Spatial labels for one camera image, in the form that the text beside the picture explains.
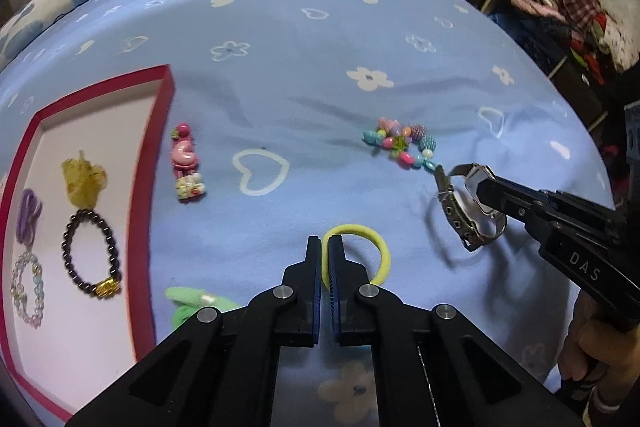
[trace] finger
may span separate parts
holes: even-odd
[[[577,343],[578,338],[580,337],[580,330],[582,330],[585,323],[593,317],[594,314],[596,314],[597,310],[598,305],[596,301],[594,301],[585,292],[580,291],[578,298],[575,299],[574,317],[569,323],[567,336]]]
[[[632,361],[635,340],[611,325],[590,319],[580,330],[578,344],[590,357],[622,367]]]
[[[563,380],[582,380],[587,374],[587,358],[578,343],[569,338],[558,357],[558,370]]]

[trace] black beaded bracelet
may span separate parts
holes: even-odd
[[[91,284],[82,280],[82,278],[76,272],[74,264],[71,261],[71,241],[74,238],[74,234],[78,229],[78,226],[83,221],[90,221],[104,234],[104,240],[107,243],[107,251],[109,252],[109,263],[111,269],[109,270],[109,276],[104,281],[97,284]],[[71,280],[76,283],[76,286],[91,296],[98,298],[113,297],[120,291],[120,280],[122,274],[120,273],[120,261],[118,261],[118,249],[116,248],[116,240],[113,238],[113,230],[109,228],[107,222],[100,217],[100,214],[94,212],[88,208],[81,208],[78,210],[66,225],[66,232],[62,235],[62,259],[65,261],[65,268],[71,277]]]

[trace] flower pattern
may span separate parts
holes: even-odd
[[[394,83],[387,79],[383,71],[370,71],[359,66],[355,71],[347,71],[347,76],[355,80],[363,91],[375,91],[378,87],[394,87]]]
[[[251,44],[246,42],[226,41],[221,46],[215,46],[211,49],[211,60],[214,62],[222,62],[229,57],[246,57],[249,54]]]
[[[511,78],[509,71],[504,68],[499,68],[498,66],[494,66],[492,71],[500,77],[501,83],[505,86],[509,86],[510,84],[515,84],[515,80]]]
[[[144,35],[138,35],[137,37],[128,37],[122,41],[122,46],[120,47],[120,53],[129,53],[139,48],[142,44],[147,42],[149,37]]]
[[[378,410],[376,380],[373,371],[367,371],[360,362],[351,361],[340,369],[340,380],[324,381],[318,387],[318,396],[337,403],[334,418],[340,425],[355,425],[370,411]]]
[[[522,350],[520,365],[524,367],[532,377],[545,377],[549,371],[549,364],[545,357],[545,344],[525,346]]]
[[[145,9],[153,8],[154,6],[162,6],[168,0],[152,0],[145,3]]]
[[[407,35],[406,36],[406,41],[409,44],[412,44],[414,46],[414,48],[417,49],[419,52],[422,52],[422,53],[426,53],[426,52],[435,53],[436,52],[436,48],[434,47],[433,44],[431,44],[431,42],[429,42],[427,39],[423,39],[422,37],[420,37],[418,35]]]
[[[122,8],[121,4],[117,4],[116,6],[114,6],[113,8],[109,8],[104,14],[105,15],[109,15],[110,13],[115,12],[117,9]]]

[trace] watch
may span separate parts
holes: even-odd
[[[447,221],[460,236],[462,244],[468,251],[484,247],[502,235],[502,232],[507,227],[507,216],[494,208],[482,204],[476,194],[478,184],[481,181],[488,178],[495,180],[495,175],[489,167],[478,165],[477,163],[467,163],[453,167],[447,175],[444,173],[442,165],[438,165],[434,175],[438,186],[438,200],[442,205]],[[465,179],[466,190],[468,190],[481,212],[494,222],[494,235],[480,232],[478,224],[460,206],[451,184],[453,176],[462,176]]]

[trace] human hand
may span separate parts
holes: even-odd
[[[587,355],[609,367],[598,381],[598,396],[608,405],[620,404],[640,375],[640,327],[621,333],[595,318],[599,305],[581,291],[574,317],[558,357],[563,380],[582,380],[587,374]]]

